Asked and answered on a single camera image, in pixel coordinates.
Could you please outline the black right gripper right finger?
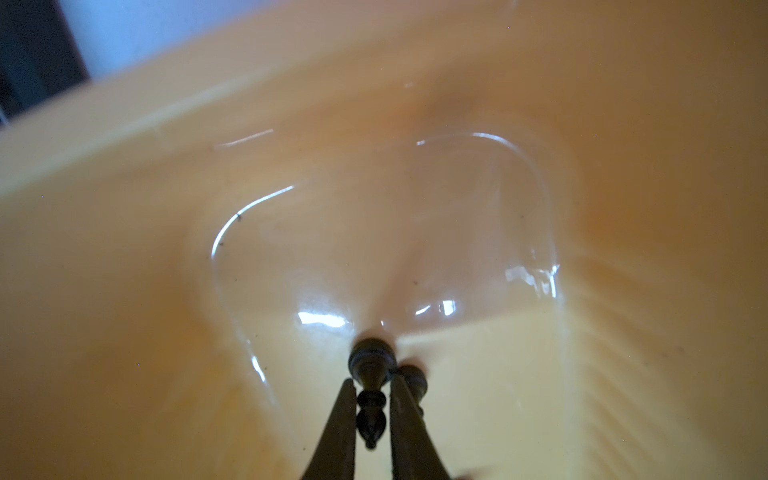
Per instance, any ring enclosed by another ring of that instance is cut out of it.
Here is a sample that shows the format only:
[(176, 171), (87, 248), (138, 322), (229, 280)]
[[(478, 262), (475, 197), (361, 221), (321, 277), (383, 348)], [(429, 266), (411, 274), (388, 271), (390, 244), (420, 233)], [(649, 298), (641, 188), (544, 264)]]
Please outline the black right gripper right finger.
[(390, 439), (394, 479), (449, 479), (419, 405), (401, 375), (391, 380)]

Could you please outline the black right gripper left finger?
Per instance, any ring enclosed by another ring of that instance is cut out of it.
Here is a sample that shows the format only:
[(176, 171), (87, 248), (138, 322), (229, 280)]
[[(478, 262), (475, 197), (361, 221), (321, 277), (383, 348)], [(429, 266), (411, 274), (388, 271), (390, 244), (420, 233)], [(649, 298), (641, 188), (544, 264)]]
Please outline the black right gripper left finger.
[(357, 395), (352, 378), (342, 382), (302, 479), (352, 480), (355, 475)]

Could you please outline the black chess bishop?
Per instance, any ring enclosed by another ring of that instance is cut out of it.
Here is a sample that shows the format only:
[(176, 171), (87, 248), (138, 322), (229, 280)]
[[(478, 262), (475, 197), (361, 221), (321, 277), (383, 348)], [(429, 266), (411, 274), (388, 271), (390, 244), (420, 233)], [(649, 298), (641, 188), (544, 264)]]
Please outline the black chess bishop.
[(396, 367), (394, 350), (381, 339), (360, 340), (349, 356), (349, 373), (362, 387), (357, 395), (356, 428), (368, 450), (376, 448), (386, 430), (387, 400), (382, 387), (391, 380)]

